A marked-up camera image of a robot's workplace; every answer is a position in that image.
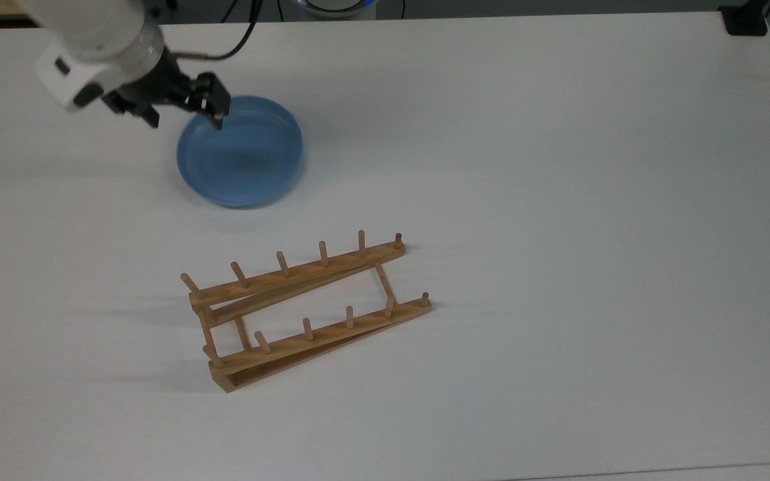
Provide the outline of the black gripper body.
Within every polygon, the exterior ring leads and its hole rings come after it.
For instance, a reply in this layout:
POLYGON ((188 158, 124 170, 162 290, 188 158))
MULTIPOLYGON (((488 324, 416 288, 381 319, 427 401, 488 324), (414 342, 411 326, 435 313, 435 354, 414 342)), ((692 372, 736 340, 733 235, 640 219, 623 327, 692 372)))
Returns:
POLYGON ((190 104, 189 98, 189 76, 180 70, 171 52, 163 51, 146 76, 104 94, 102 100, 116 114, 156 116, 155 106, 175 106, 195 112, 198 104, 190 104))

